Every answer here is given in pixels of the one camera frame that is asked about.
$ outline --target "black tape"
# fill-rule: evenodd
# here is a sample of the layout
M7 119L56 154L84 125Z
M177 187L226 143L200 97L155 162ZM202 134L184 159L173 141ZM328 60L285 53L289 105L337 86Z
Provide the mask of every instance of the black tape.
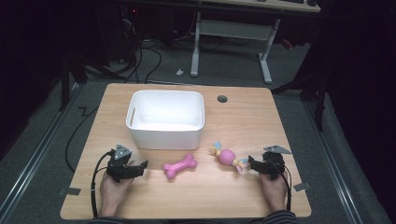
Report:
M300 191L300 190L307 190L307 189L310 189L311 188L311 185L309 184L309 183L301 183L301 184L298 184L298 185L295 185L294 186L294 189L298 192L298 191Z
M81 192L81 189L73 189L73 188L61 188L59 191L59 195L64 196L66 194L71 194L71 195L79 195Z

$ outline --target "cable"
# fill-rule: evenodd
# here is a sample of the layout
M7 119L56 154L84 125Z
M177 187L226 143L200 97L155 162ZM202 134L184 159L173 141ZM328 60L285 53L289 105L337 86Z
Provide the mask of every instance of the cable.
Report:
M71 166L71 164L70 164L70 162L69 162L69 159L68 159L68 150L69 150L70 143L71 143L71 141L72 141L74 135L75 135L76 132L78 131L78 129L79 129L79 128L81 127L81 125L84 123L84 121L85 121L87 118L89 118L90 115L92 115L93 112L95 112L98 108L99 108L99 106L97 106L93 111L91 111L91 113L89 113L89 114L79 123L79 125L78 125L77 128L73 131L72 135L70 136L69 140L67 141L66 149L65 149L65 151L64 151L64 157L65 157L65 159L66 159L67 166L69 167L69 169L70 169L73 173L74 173L76 170Z
M158 45L158 40L156 40L156 39L147 39L147 40L143 40L143 42L151 42L151 41L154 41L154 45L153 45L153 46L150 46L150 47L145 47L145 49L153 49L153 48L157 47L157 45Z
M183 85L183 86L193 86L195 84L185 83L185 82L172 82L172 81L161 81L161 80L148 80L148 83L156 83L156 84L165 84L165 85Z
M237 42L233 42L233 41L227 40L226 38L222 38L222 41L225 42L225 43L228 43L228 44L244 46L244 45L250 44L250 42L258 42L259 40L249 39L249 40L247 40L247 41L245 41L243 43L237 43Z
M194 35L188 36L188 37L186 37L186 38L184 38L184 39L182 39L182 40L178 40L178 42L187 41L189 38L192 38L192 37L194 37ZM174 44L176 44L176 45L179 45L179 46L181 46L181 47L189 47L189 46L194 45L194 41L190 41L189 44L180 44L180 43L178 43L178 42L177 42L177 41L173 41L172 43L174 43Z
M287 167L286 165L283 165L283 166L286 168L286 170L288 171L289 176L290 176L290 186L289 186L288 180L287 180L286 177L283 175L283 173L280 172L279 169L277 169L277 167L274 165L274 163L271 161L270 158L268 158L268 161L271 162L271 164L275 167L275 169L277 170L277 172L280 174L280 176L282 176L283 180L284 180L285 183L286 183L286 187L288 188L288 201L287 201L287 203L286 203L286 209L288 209L288 211L290 211L290 205L291 205L291 174L290 174L290 171L289 171L289 169L288 169L288 167Z
M140 83L139 81L139 74L137 74L137 67L134 69L134 80L137 84Z
M160 66L161 61L163 60L163 56L161 56L161 54L157 50L155 50L155 49L148 49L148 50L151 50L151 51L157 53L158 56L160 56L160 60L158 61L157 65L146 75L145 84L148 84L149 76L151 75L152 72L155 71L155 69L158 68L158 66Z
M131 53L131 51L135 50L136 49L136 45L139 44L139 39L140 39L140 36L143 34L143 30L139 29L138 27L136 29L136 27L134 26L134 23L129 21L129 20L122 19L122 22L124 22L124 24L126 24L126 26L127 26L126 28L124 28L124 32L123 33L124 33L124 35L126 36L126 39L127 39L127 50L126 50L126 56L125 57L128 58L129 54ZM114 78L117 78L117 79L124 78L122 76L119 76L119 74L130 70L132 67L135 66L135 63L136 63L134 53L132 53L132 56L131 56L128 64L125 67L113 72L113 71L110 71L110 70L106 69L101 64L97 64L95 62L89 61L86 58L83 58L81 55L78 55L78 57L85 64L88 64L88 65L92 66L95 70L99 71L99 73L97 73L95 71L92 71L90 68L86 67L85 70L86 70L87 73L90 73L90 74L95 75L95 76L106 75L106 76L114 77Z
M134 70L129 74L129 76L127 78L125 78L124 83L128 82L128 79L134 74L134 72L136 71L136 69L140 66L140 63L142 62L142 45L140 44L139 46L139 51L140 51L140 58L139 58L139 63L134 67ZM136 83L139 83L139 76L136 77Z
M191 36L193 36L193 35L189 35L189 34L191 33L192 27L193 27L194 24L195 24L196 16L197 16L197 13L195 12L195 13L194 13L194 17L192 18L192 22L191 22L191 26L190 26L189 31L188 31L185 35L183 35L181 38L174 39L174 41L183 40L183 39L185 39L185 38L190 38Z
M217 40L216 39L216 37L214 37L214 36L206 36L206 39L208 39L208 40L216 40L217 42L219 42L219 44L217 45L217 46L215 46L214 48L206 48L206 47L204 47L202 44L200 44L200 47L202 48L202 49L218 49L218 48L220 48L221 46L222 46L222 44L223 44L223 41L222 41L222 38L220 39L220 40Z
M96 174L99 172L98 168L99 168L99 165L102 162L102 160L106 156L110 156L110 155L111 155L111 151L108 151L107 153L105 153L105 155L103 155L100 158L100 160L96 164L95 170L93 171L92 182L91 182L91 205L92 205L92 212L93 212L93 216L94 217L98 217L98 210L97 210L97 207L96 207L96 195L95 195L95 178L96 178Z
M96 173L98 174L99 172L101 172L102 170L105 170L107 168L107 166L100 168Z

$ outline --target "white storage container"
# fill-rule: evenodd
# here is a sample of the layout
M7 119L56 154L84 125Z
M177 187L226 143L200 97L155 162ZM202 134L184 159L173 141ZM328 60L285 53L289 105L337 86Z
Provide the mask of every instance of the white storage container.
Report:
M205 125L196 91L137 91L126 117L134 143L144 149L196 149Z

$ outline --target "grommet hole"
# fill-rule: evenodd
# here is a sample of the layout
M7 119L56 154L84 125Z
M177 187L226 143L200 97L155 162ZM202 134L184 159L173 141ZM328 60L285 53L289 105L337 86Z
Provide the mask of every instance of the grommet hole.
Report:
M220 95L220 96L218 96L218 101L220 103L226 103L228 101L228 98L225 95Z

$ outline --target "metal rail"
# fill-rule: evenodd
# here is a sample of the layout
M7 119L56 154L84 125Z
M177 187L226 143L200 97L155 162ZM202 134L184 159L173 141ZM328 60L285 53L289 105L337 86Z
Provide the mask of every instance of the metal rail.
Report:
M315 122L315 108L311 102L304 101L303 106L305 111L308 113L312 127L315 129L319 142L322 145L322 153L325 159L327 168L329 169L332 182L334 183L335 189L340 197L341 204L344 206L346 211L346 216L350 223L363 223L361 220L361 215L355 203L353 202L352 195L350 194L349 188L341 175L338 168L337 162L335 161L330 146L327 142L326 136L323 132L318 129L318 125Z
M64 116L66 115L70 105L73 101L77 98L82 90L81 84L75 84L72 88L72 98L68 104L68 106L63 111L59 111L54 119L54 121L49 126L49 129L44 134L43 138L41 139L40 143L38 144L37 148L35 149L34 154L26 164L25 168L21 172L20 176L18 177L14 187L9 192L7 198L3 201L0 207L0 224L6 224L9 218L12 215L15 207L17 206L19 200L23 196L23 193L29 186L30 181L35 176L35 172L38 170L41 162L44 160L46 156L49 145L52 140L52 137L58 131L59 126L61 125Z

